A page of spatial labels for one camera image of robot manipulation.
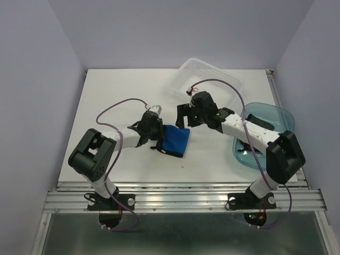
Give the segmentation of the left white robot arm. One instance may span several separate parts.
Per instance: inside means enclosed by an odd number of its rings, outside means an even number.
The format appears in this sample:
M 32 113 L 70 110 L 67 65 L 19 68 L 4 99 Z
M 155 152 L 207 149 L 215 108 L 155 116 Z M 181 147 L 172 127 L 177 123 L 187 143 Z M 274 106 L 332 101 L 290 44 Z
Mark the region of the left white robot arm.
M 163 123 L 159 116 L 160 109 L 152 107 L 144 112 L 140 121 L 108 136 L 88 129 L 69 156 L 68 165 L 88 181 L 106 209 L 118 204 L 118 188 L 106 177 L 112 154 L 120 148 L 137 148 L 150 140 L 161 139 Z

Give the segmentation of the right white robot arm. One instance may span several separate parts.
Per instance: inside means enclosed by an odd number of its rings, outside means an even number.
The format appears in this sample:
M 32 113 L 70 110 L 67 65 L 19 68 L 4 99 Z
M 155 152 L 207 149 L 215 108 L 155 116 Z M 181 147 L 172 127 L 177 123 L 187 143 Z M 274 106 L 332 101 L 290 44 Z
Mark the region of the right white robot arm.
M 246 120 L 231 109 L 218 108 L 206 91 L 196 93 L 189 103 L 177 106 L 175 125 L 184 128 L 185 118 L 189 127 L 205 124 L 212 130 L 247 143 L 253 152 L 259 151 L 265 156 L 266 169 L 244 193 L 235 196 L 230 206 L 233 209 L 257 207 L 267 194 L 286 184 L 305 164 L 305 156 L 293 132 L 272 131 Z

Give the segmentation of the blue towel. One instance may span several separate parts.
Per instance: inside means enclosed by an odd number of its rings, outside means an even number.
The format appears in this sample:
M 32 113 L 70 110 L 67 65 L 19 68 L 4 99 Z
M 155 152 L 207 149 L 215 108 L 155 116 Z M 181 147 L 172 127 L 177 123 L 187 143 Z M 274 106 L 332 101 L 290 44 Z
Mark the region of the blue towel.
M 190 137 L 190 129 L 180 129 L 173 125 L 164 125 L 164 137 L 150 147 L 162 154 L 183 158 Z

